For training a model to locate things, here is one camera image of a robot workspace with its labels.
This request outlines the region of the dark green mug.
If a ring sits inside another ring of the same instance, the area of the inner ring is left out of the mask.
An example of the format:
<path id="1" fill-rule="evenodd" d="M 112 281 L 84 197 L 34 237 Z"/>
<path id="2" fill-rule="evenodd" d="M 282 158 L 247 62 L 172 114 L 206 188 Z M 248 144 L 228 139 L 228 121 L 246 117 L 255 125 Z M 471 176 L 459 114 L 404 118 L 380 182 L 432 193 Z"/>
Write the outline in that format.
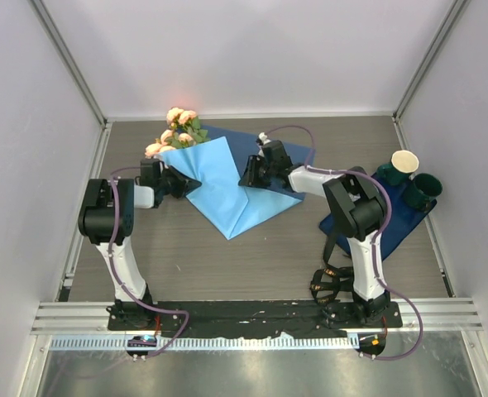
<path id="1" fill-rule="evenodd" d="M 404 190 L 402 199 L 409 207 L 427 212 L 442 191 L 443 185 L 437 177 L 421 173 L 414 176 L 411 183 Z"/>
<path id="2" fill-rule="evenodd" d="M 380 165 L 376 171 L 378 177 L 389 186 L 399 186 L 404 183 L 412 174 L 397 169 L 391 162 Z"/>

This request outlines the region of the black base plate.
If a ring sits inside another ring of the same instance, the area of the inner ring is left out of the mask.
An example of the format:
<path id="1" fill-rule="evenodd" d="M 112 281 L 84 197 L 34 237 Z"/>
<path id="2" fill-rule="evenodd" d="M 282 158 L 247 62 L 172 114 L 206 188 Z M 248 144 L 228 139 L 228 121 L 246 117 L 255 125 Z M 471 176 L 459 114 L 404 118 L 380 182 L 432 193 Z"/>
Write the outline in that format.
<path id="1" fill-rule="evenodd" d="M 176 331 L 183 323 L 181 311 L 189 313 L 186 331 L 222 330 L 238 333 L 264 331 L 317 331 L 353 328 L 401 328 L 403 320 L 396 302 L 387 304 L 380 313 L 363 318 L 360 304 L 334 301 L 326 307 L 312 300 L 219 300 L 219 301 L 160 301 L 155 306 L 162 313 L 138 307 L 135 303 L 115 302 L 106 307 L 107 329 L 110 331 L 155 330 Z"/>

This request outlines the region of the beige paper cup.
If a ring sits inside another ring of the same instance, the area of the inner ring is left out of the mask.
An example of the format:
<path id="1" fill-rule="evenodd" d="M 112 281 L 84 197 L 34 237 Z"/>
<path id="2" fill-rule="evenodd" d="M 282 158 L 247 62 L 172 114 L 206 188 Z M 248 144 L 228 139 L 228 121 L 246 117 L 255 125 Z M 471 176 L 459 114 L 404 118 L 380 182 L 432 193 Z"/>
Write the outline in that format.
<path id="1" fill-rule="evenodd" d="M 400 150 L 396 151 L 392 156 L 390 163 L 394 170 L 401 175 L 410 176 L 419 168 L 419 159 L 411 151 Z"/>

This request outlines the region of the large blue wrapping paper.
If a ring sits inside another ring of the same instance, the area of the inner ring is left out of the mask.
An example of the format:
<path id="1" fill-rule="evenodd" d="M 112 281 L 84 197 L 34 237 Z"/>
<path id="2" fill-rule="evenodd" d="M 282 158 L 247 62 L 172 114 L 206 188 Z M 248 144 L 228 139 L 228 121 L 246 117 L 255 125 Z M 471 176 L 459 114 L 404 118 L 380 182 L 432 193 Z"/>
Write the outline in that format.
<path id="1" fill-rule="evenodd" d="M 258 152 L 256 136 L 220 127 L 208 127 L 206 143 L 160 155 L 169 166 L 197 180 L 201 186 L 186 198 L 230 240 L 302 203 L 305 195 L 291 193 L 274 181 L 268 189 L 238 183 L 248 156 Z"/>

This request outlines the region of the aluminium frame rail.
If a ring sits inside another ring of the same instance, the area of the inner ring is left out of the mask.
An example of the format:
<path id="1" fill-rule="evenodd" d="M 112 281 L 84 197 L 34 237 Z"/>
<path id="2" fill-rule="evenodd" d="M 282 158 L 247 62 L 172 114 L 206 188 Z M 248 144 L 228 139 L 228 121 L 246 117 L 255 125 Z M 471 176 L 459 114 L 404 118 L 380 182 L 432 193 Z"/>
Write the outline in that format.
<path id="1" fill-rule="evenodd" d="M 34 334 L 91 332 L 153 332 L 171 336 L 184 327 L 184 337 L 263 338 L 286 332 L 294 337 L 324 336 L 330 332 L 480 330 L 481 320 L 471 299 L 416 299 L 392 302 L 383 317 L 362 323 L 353 306 L 340 301 L 329 309 L 311 300 L 165 301 L 160 313 L 112 311 L 110 303 L 42 303 L 31 326 Z"/>

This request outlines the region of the black printed ribbon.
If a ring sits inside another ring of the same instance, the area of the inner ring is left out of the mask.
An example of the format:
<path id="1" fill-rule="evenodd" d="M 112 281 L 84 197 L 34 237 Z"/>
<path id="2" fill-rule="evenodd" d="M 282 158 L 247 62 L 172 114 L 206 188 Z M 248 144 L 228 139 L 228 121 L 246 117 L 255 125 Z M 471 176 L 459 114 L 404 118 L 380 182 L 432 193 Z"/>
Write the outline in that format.
<path id="1" fill-rule="evenodd" d="M 320 307 L 332 304 L 340 292 L 352 292 L 354 281 L 353 266 L 336 267 L 330 263 L 340 232 L 334 226 L 332 215 L 319 223 L 319 228 L 327 236 L 323 248 L 323 267 L 316 270 L 309 284 L 313 301 Z"/>

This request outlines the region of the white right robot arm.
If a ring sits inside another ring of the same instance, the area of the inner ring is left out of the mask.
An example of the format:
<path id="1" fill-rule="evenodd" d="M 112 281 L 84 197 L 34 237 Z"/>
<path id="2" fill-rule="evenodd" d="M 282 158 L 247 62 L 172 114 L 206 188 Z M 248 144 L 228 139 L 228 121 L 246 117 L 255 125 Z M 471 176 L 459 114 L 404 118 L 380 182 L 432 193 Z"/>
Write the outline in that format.
<path id="1" fill-rule="evenodd" d="M 261 136 L 256 142 L 259 151 L 249 156 L 241 186 L 266 189 L 278 182 L 292 193 L 327 200 L 333 226 L 323 248 L 323 268 L 309 285 L 326 323 L 355 321 L 370 327 L 380 321 L 390 306 L 380 237 L 391 208 L 383 187 L 360 167 L 324 170 L 295 164 L 281 141 Z"/>

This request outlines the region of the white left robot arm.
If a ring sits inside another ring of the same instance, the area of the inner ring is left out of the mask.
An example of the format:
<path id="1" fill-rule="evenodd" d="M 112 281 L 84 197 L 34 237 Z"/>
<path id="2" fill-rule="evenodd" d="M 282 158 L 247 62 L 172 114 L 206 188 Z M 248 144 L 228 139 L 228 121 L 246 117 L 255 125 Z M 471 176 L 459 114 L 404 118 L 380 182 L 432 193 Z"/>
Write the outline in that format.
<path id="1" fill-rule="evenodd" d="M 145 330 L 158 314 L 169 312 L 155 308 L 136 263 L 132 248 L 135 211 L 158 208 L 167 196 L 183 199 L 201 186 L 200 181 L 157 159 L 88 181 L 78 228 L 98 249 L 112 277 L 114 303 L 107 311 L 114 327 L 125 324 Z"/>

